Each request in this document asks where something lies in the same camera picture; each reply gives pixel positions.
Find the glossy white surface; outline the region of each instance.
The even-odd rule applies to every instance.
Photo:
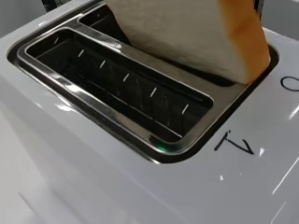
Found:
[[[20,193],[46,185],[28,153],[3,115],[0,104],[0,223],[41,224]]]
[[[87,1],[74,0],[0,41],[0,52]],[[192,158],[144,160],[0,55],[7,120],[51,186],[82,223],[292,224],[299,221],[299,42],[265,31],[277,68]],[[239,145],[246,139],[252,156]]]
[[[0,2],[0,37],[45,14],[41,0]]]

